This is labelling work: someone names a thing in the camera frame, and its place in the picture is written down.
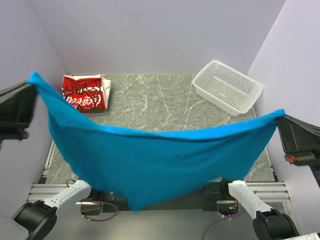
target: gray marble surface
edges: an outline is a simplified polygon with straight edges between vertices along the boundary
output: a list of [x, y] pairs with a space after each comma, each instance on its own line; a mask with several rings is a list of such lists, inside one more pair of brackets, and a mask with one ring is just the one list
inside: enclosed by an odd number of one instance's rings
[[[111, 80], [107, 111], [88, 113], [98, 124], [152, 132], [181, 131], [221, 126], [255, 118], [253, 109], [231, 116], [196, 94], [192, 74], [105, 75]], [[54, 147], [47, 184], [77, 179]], [[273, 182], [266, 150], [245, 178], [248, 182]]]

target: lavender wall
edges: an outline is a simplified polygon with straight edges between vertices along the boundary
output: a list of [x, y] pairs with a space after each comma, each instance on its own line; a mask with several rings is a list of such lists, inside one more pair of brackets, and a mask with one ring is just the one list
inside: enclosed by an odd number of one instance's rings
[[[38, 71], [52, 84], [66, 72], [30, 5], [22, 0], [0, 1], [0, 89], [28, 79]], [[51, 137], [47, 110], [38, 100], [30, 137], [5, 140], [0, 152], [0, 211], [12, 215], [26, 202], [32, 183], [44, 168]]]
[[[255, 104], [259, 116], [284, 108], [288, 115], [320, 126], [319, 8], [318, 0], [286, 1], [249, 71], [264, 86]], [[279, 134], [267, 149], [286, 183], [301, 232], [319, 232], [320, 189], [310, 168], [285, 162]]]
[[72, 74], [247, 73], [285, 0], [29, 0]]

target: purple cable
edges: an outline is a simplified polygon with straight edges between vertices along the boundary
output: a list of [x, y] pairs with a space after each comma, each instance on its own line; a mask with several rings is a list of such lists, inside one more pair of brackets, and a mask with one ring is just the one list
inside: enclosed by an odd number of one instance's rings
[[239, 211], [239, 212], [236, 213], [236, 214], [233, 214], [233, 215], [230, 215], [230, 216], [225, 216], [225, 217], [223, 217], [223, 218], [221, 218], [221, 219], [219, 219], [219, 220], [211, 223], [211, 224], [210, 224], [209, 226], [207, 226], [207, 227], [205, 228], [205, 230], [203, 231], [201, 240], [205, 240], [205, 236], [206, 236], [207, 232], [209, 231], [209, 229], [212, 228], [213, 226], [215, 226], [216, 224], [218, 224], [218, 223], [220, 223], [221, 221], [226, 220], [226, 219], [235, 219], [235, 218], [237, 218], [237, 217], [240, 217], [240, 216], [241, 216], [242, 214], [244, 214], [245, 212], [246, 212], [245, 210], [242, 210], [242, 211]]
[[112, 216], [110, 216], [110, 217], [105, 218], [105, 219], [93, 219], [93, 218], [90, 218], [88, 216], [83, 216], [85, 219], [87, 219], [89, 221], [92, 221], [92, 222], [105, 222], [105, 221], [111, 220], [117, 215], [117, 213], [119, 211], [118, 207], [116, 205], [114, 205], [113, 203], [111, 203], [111, 202], [107, 202], [107, 201], [91, 201], [91, 200], [86, 200], [86, 202], [95, 203], [95, 204], [107, 204], [107, 205], [110, 205], [110, 206], [114, 207], [114, 209], [115, 209], [114, 214]]

